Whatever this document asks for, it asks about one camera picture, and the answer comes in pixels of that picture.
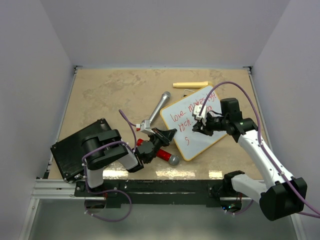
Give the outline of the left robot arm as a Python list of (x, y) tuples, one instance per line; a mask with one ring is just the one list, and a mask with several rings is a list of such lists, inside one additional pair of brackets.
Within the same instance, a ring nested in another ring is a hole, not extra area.
[(122, 141), (117, 129), (104, 131), (85, 137), (81, 142), (84, 150), (82, 165), (86, 180), (86, 191), (92, 196), (99, 196), (104, 190), (103, 170), (118, 161), (129, 172), (135, 173), (149, 164), (162, 147), (170, 145), (177, 129), (160, 130), (153, 128), (149, 140), (135, 148)]

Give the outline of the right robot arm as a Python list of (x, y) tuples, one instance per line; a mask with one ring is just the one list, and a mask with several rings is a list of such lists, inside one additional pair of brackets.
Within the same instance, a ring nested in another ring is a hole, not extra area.
[(224, 175), (222, 186), (214, 192), (233, 197), (243, 194), (258, 203), (264, 216), (274, 221), (304, 209), (307, 183), (303, 178), (295, 178), (275, 157), (259, 133), (258, 126), (251, 118), (243, 118), (236, 98), (220, 101), (221, 113), (208, 110), (205, 105), (194, 107), (192, 116), (196, 123), (192, 130), (207, 136), (214, 132), (226, 132), (232, 136), (253, 160), (263, 177), (260, 183), (243, 171), (237, 170)]

